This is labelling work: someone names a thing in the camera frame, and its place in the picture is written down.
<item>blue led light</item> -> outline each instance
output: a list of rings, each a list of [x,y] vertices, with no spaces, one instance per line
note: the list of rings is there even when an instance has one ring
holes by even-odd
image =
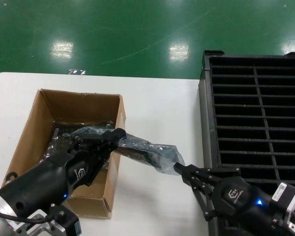
[[[260,199],[257,200],[257,204],[258,204],[258,205],[261,205],[261,206],[263,205],[263,203],[261,202]]]

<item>cardboard box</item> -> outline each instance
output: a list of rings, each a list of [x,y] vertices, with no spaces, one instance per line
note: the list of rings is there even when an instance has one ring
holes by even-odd
[[[9,172],[23,174],[39,163],[51,139],[54,122],[97,124],[111,120],[124,128],[122,96],[41,89],[37,92]],[[93,185],[78,187],[64,203],[82,217],[111,218],[120,155],[111,154],[107,170],[101,170]]]

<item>black plastic tray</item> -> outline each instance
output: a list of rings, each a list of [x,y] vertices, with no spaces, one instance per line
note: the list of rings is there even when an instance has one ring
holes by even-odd
[[[295,53],[205,51],[199,94],[205,167],[240,167],[271,195],[281,181],[295,186]],[[249,235],[222,219],[209,234]]]

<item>black cable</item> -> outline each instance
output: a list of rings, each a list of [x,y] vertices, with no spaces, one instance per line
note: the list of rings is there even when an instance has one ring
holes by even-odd
[[[54,218],[50,216],[46,216],[45,219],[27,219],[27,218],[22,218],[22,217],[17,217],[13,215],[6,215],[0,212],[0,218],[6,219],[6,220],[13,220],[17,222],[24,222],[28,224],[43,224],[46,222],[52,221]]]

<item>black object in plastic bag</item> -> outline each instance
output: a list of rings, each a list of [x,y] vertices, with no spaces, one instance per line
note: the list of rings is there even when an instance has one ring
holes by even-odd
[[[81,134],[103,134],[111,129],[111,122],[107,123],[106,127],[101,126],[85,126],[71,134],[54,135],[50,145],[44,154],[44,158],[64,151],[70,147],[72,137]],[[118,148],[115,152],[136,160],[140,163],[153,166],[158,172],[170,175],[177,175],[174,171],[174,164],[179,162],[184,165],[184,160],[178,152],[176,146],[152,144],[147,140],[137,138],[133,135],[126,134],[126,137],[120,140],[117,144]]]

